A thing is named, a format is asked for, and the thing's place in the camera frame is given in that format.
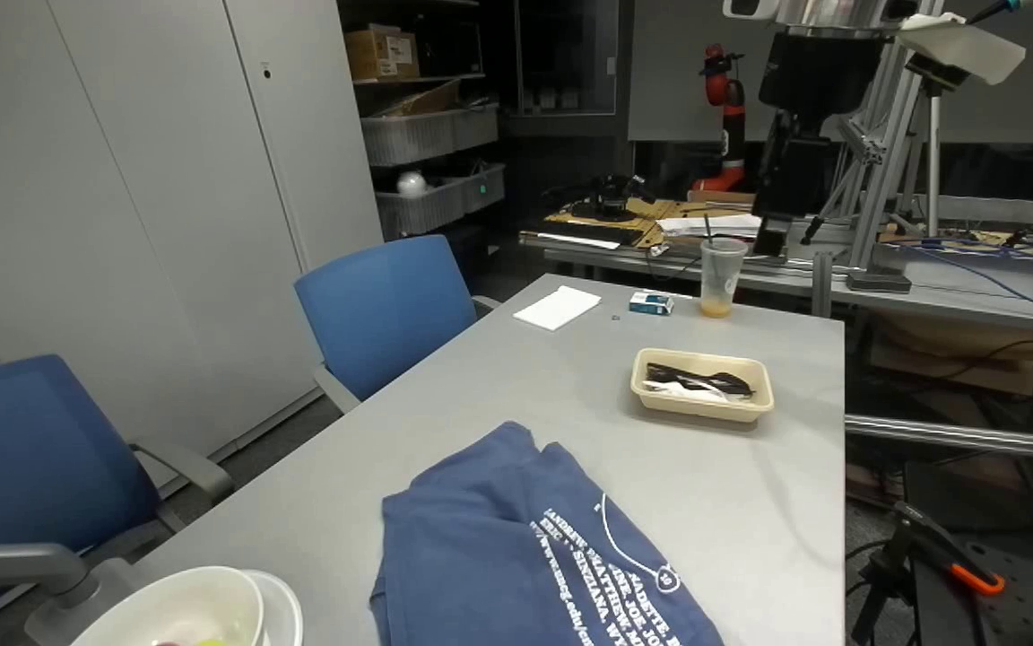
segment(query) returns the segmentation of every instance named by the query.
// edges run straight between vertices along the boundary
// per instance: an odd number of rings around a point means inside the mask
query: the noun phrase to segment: clear cup
[[[698,243],[698,309],[709,321],[731,312],[740,270],[750,243],[731,238],[709,238]]]

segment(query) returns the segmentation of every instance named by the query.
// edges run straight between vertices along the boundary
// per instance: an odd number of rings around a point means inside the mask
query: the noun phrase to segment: chair backrest
[[[408,238],[297,281],[328,371],[358,397],[468,331],[472,297],[445,238]]]
[[[83,552],[153,513],[150,479],[59,357],[0,367],[0,542]]]

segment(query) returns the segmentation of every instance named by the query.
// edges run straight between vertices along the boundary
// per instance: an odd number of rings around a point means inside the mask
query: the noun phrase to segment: shelving unit
[[[495,99],[472,99],[487,97],[482,95],[482,85],[487,85],[487,74],[482,72],[482,4],[342,0],[342,12],[348,28],[397,24],[416,40],[419,57],[419,74],[354,80],[385,238],[429,232],[500,203],[505,197],[505,166],[492,163],[487,154],[487,148],[500,140],[500,109]],[[392,109],[404,97],[440,91],[450,81],[458,81],[452,91],[458,95],[458,104],[452,109],[440,99],[433,99],[429,111],[408,109],[397,115],[402,109]],[[402,195],[402,171],[425,171],[427,185]]]

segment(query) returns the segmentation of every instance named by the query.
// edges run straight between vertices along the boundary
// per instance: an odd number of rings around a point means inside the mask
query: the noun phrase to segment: blue chair
[[[134,452],[176,465],[208,498],[226,470],[196,455],[123,445],[59,357],[0,367],[0,585],[64,577],[64,556],[115,556],[160,542],[157,488]]]
[[[495,309],[472,297],[445,238],[365,248],[296,285],[324,353],[318,386],[342,412]]]

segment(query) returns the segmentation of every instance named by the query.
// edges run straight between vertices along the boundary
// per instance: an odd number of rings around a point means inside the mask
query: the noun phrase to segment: blue t-shirt
[[[719,646],[652,542],[579,459],[504,424],[385,498],[385,646]]]

